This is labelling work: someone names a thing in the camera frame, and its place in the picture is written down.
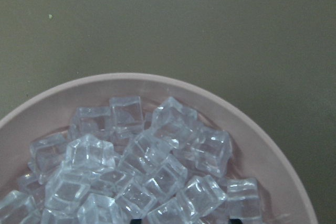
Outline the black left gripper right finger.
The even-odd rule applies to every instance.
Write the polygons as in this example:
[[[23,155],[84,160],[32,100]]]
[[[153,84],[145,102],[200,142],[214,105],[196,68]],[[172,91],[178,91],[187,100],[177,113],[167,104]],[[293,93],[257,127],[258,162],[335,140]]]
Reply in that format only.
[[[229,219],[228,224],[242,224],[240,219]]]

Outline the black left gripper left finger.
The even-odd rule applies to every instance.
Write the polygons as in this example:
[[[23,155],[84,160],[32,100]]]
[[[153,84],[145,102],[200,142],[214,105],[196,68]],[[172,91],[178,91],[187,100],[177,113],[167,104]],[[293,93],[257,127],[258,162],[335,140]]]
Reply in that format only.
[[[130,224],[142,224],[143,219],[131,219]]]

